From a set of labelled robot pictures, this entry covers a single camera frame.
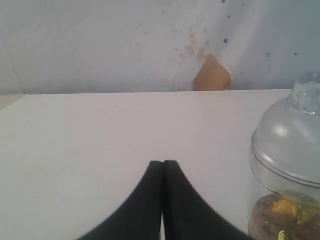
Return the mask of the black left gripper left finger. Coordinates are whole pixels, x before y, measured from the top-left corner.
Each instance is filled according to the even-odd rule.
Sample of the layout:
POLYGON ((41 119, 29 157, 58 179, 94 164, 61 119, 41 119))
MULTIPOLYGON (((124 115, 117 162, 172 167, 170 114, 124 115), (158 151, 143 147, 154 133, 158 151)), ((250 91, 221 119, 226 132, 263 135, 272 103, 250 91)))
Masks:
POLYGON ((159 240, 164 164, 151 161, 126 201, 82 240, 159 240))

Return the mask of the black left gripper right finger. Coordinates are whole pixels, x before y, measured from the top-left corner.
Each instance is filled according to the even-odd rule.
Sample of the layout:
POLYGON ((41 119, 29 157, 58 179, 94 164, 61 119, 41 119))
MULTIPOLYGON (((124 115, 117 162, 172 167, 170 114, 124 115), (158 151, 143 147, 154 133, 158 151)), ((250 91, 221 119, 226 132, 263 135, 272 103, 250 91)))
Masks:
POLYGON ((162 214, 167 240, 251 239, 202 199, 177 161, 164 162, 162 181, 162 214))

